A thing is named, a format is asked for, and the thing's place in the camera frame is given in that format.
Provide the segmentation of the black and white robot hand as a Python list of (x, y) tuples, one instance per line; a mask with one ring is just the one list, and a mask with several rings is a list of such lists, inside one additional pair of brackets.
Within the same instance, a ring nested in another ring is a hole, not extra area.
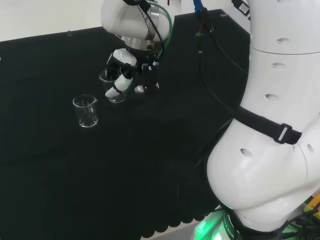
[(99, 79), (107, 99), (120, 102), (129, 91), (148, 95), (159, 90), (158, 70), (159, 62), (152, 51), (119, 48), (110, 54)]

